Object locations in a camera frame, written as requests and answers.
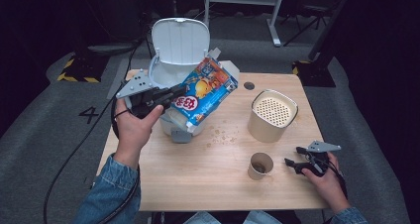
paper cup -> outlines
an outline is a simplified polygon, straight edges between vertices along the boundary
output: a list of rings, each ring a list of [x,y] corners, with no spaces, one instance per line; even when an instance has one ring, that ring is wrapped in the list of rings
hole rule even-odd
[[[272,171],[273,167],[274,163],[268,154],[255,153],[251,157],[248,175],[254,180],[260,180],[264,176],[268,175]]]

wooden table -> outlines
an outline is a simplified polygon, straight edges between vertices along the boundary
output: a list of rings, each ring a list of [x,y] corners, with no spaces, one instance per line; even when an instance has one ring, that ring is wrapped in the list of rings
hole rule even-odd
[[[245,82],[255,89],[248,90]],[[299,107],[280,140],[265,144],[248,131],[251,104],[264,89],[274,89]],[[203,132],[188,144],[175,144],[153,127],[140,156],[144,211],[312,209],[327,204],[303,175],[295,174],[284,158],[305,162],[296,147],[322,141],[318,125],[299,78],[293,74],[241,73],[239,87],[207,119]],[[110,130],[99,166],[116,151],[118,140]],[[268,153],[274,168],[270,176],[250,179],[251,155]]]

hand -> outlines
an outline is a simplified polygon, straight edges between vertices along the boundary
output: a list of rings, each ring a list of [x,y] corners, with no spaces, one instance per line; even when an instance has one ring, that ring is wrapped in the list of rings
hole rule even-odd
[[[328,153],[328,158],[336,169],[339,170],[337,158],[331,153]],[[308,168],[303,168],[302,172],[316,186],[318,193],[328,202],[335,214],[351,207],[340,186],[339,179],[330,168],[328,168],[322,177],[315,175]]]
[[[117,100],[115,114],[127,110],[124,99]],[[119,131],[119,143],[114,160],[136,169],[139,163],[140,151],[151,136],[152,126],[161,115],[163,107],[157,106],[147,117],[139,119],[130,112],[120,114],[116,120]]]

colorful snack package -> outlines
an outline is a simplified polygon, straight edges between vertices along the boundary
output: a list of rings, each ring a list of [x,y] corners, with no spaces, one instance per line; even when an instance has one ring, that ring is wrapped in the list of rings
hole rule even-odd
[[[176,98],[171,107],[184,118],[173,112],[169,116],[181,128],[186,126],[189,133],[194,132],[195,128],[238,88],[238,80],[211,56],[201,61],[182,84],[187,86],[187,92],[185,96]]]

beige mesh container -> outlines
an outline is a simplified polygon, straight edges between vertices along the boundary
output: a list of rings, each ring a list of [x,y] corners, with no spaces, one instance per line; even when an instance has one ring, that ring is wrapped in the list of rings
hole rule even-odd
[[[266,89],[253,101],[248,130],[258,141],[273,143],[280,139],[296,114],[297,104],[293,100],[277,91]]]

